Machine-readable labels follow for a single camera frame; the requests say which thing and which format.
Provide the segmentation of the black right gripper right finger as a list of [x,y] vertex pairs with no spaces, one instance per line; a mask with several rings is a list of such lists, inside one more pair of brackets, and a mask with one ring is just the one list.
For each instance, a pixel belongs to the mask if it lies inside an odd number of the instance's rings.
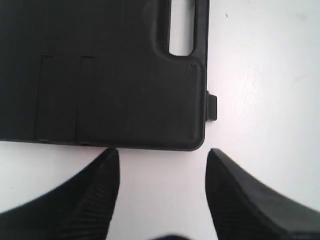
[[220,240],[318,240],[320,213],[266,186],[219,149],[208,153],[205,192]]

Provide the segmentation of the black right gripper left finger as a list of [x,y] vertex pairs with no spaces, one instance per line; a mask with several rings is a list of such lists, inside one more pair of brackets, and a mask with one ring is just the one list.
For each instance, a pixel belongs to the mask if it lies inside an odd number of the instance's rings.
[[105,240],[120,187],[120,158],[108,148],[48,193],[0,214],[2,240]]

